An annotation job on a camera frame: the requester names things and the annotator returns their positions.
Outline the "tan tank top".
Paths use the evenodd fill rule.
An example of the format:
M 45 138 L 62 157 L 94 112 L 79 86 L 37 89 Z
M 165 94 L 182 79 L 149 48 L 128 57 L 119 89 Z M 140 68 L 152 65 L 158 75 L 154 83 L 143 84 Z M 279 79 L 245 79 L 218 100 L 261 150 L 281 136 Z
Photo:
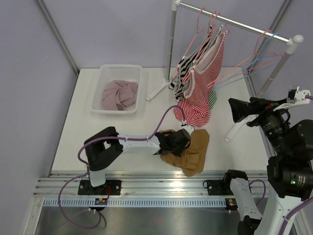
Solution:
M 161 155 L 160 159 L 171 166 L 180 168 L 185 175 L 194 176 L 204 169 L 209 140 L 210 135 L 205 129 L 196 129 L 191 134 L 190 146 L 183 150 L 180 157 L 169 153 Z

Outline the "blue wire hanger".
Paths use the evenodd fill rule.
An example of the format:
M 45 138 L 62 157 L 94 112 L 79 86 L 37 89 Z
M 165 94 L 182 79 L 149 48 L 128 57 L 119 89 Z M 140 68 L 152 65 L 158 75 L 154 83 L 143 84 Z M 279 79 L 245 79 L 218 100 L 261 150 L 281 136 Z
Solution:
M 274 39 L 274 36 L 279 36 L 280 34 L 273 33 L 270 30 L 266 31 L 266 33 L 272 33 L 272 35 L 265 40 L 263 47 L 260 47 L 259 51 L 257 50 L 259 41 L 261 39 L 261 37 L 259 37 L 257 39 L 253 53 L 244 61 L 240 62 L 235 67 L 222 74 L 213 86 L 213 90 L 216 91 L 222 87 L 243 79 L 245 75 L 250 73 L 258 73 L 278 64 L 278 61 L 282 59 L 284 52 L 277 50 L 266 52 L 266 47 L 270 41 Z

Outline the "pink wire hanger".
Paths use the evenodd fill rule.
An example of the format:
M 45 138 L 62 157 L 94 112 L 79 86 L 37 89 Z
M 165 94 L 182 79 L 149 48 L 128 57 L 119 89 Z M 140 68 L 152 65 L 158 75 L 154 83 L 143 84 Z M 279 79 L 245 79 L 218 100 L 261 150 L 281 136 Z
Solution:
M 274 33 L 270 37 L 268 37 L 263 46 L 258 46 L 259 41 L 261 37 L 265 36 L 265 33 L 259 36 L 259 38 L 256 41 L 256 45 L 254 47 L 253 53 L 247 57 L 245 60 L 240 62 L 238 65 L 224 73 L 216 82 L 214 85 L 214 90 L 219 89 L 223 86 L 227 86 L 233 82 L 236 82 L 240 80 L 240 78 L 234 79 L 236 77 L 239 77 L 240 75 L 244 75 L 244 73 L 249 73 L 253 69 L 257 69 L 259 67 L 264 67 L 268 63 L 272 63 L 278 60 L 278 58 L 283 57 L 282 51 L 274 51 L 274 52 L 265 52 L 265 48 L 269 41 L 274 38 L 274 36 L 278 36 L 279 33 Z M 259 60 L 263 58 L 273 58 L 272 60 L 269 60 L 263 64 L 256 65 Z

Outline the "mauve tank top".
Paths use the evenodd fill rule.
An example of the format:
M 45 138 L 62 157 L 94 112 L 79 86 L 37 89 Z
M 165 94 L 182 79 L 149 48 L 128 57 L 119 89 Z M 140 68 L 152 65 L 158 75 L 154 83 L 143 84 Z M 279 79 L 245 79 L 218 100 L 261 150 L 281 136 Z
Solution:
M 104 89 L 102 107 L 104 110 L 124 111 L 125 108 L 136 103 L 137 91 L 136 82 L 113 80 Z

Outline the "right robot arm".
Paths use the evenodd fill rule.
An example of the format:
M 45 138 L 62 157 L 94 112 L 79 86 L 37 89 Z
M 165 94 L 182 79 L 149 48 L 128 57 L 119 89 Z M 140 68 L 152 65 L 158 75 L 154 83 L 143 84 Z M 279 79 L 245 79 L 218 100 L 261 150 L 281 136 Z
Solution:
M 237 233 L 286 235 L 296 213 L 313 200 L 313 122 L 289 123 L 289 109 L 306 101 L 252 97 L 248 102 L 234 98 L 228 102 L 234 122 L 255 116 L 247 126 L 260 127 L 276 153 L 268 160 L 269 197 L 264 213 L 254 203 L 245 172 L 230 169 L 224 174 L 223 191 L 234 195 L 241 218 Z

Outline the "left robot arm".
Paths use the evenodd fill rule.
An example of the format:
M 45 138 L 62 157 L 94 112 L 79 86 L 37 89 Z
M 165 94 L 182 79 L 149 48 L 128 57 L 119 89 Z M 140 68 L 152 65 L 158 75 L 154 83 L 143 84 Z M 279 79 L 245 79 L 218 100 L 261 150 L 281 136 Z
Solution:
M 84 142 L 78 152 L 79 161 L 87 166 L 87 180 L 81 180 L 78 194 L 118 195 L 115 188 L 121 183 L 107 180 L 105 169 L 122 154 L 145 153 L 148 155 L 181 156 L 183 150 L 191 144 L 194 128 L 183 125 L 177 131 L 155 131 L 151 136 L 127 136 L 119 134 L 115 127 L 107 127 Z

